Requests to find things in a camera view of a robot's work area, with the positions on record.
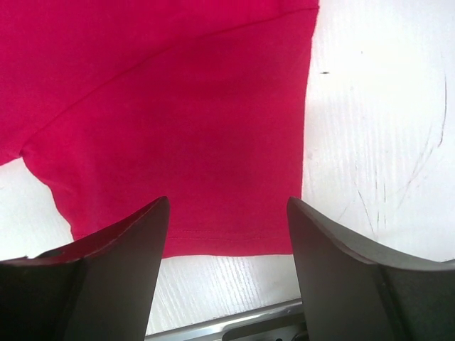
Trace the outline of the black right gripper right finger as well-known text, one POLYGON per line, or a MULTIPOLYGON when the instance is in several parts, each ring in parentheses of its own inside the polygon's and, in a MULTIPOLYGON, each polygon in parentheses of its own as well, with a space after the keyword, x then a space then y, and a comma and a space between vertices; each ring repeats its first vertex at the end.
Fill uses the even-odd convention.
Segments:
POLYGON ((289 234, 311 340, 453 340, 454 262, 375 242, 298 198, 289 234))

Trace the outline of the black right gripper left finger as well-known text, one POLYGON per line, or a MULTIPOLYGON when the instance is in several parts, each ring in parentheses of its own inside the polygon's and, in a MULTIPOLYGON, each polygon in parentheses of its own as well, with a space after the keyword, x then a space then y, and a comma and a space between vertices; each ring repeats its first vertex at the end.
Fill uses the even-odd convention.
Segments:
POLYGON ((35 258, 1 263, 2 340, 143 340, 164 252, 166 197, 35 258))

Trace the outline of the magenta t shirt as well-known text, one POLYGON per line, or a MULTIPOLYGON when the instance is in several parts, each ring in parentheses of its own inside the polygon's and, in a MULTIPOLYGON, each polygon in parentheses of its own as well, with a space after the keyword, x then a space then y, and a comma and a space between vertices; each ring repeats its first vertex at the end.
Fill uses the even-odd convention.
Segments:
POLYGON ((165 196, 167 257, 290 254, 317 1, 2 1, 1 163, 74 239, 165 196))

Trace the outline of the aluminium mounting rail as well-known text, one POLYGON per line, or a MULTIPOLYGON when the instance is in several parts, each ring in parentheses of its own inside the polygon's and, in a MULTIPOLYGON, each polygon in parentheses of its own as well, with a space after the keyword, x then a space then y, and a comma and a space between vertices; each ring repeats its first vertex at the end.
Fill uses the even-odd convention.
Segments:
POLYGON ((203 323, 159 332, 145 337, 172 340, 308 340, 301 300, 295 299, 217 318, 203 323))

